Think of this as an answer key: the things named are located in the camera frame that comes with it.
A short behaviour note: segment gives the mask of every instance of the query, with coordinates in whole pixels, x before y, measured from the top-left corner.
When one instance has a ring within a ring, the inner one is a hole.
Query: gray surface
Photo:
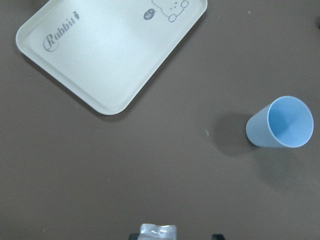
[[[320,239],[317,0],[209,0],[130,106],[95,113],[16,48],[41,0],[0,0],[0,239]],[[283,95],[310,107],[298,149],[245,136]]]

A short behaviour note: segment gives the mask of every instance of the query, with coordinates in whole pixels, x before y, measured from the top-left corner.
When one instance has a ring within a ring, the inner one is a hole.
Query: plastic cup
[[[314,119],[303,101],[282,96],[251,117],[245,131],[258,147],[298,148],[310,140]]]

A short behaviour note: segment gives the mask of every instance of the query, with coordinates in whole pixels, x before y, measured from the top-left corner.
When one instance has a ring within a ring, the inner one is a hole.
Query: white tray
[[[50,0],[20,51],[96,111],[121,112],[207,9],[207,0]]]

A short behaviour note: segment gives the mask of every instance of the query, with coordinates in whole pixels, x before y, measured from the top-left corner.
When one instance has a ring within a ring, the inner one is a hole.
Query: cartoon drawing
[[[143,18],[145,20],[150,20],[154,17],[155,13],[156,13],[156,11],[153,8],[151,8],[145,12],[145,14],[143,15]]]
[[[151,0],[163,15],[169,18],[169,22],[173,23],[183,10],[189,5],[186,0]]]

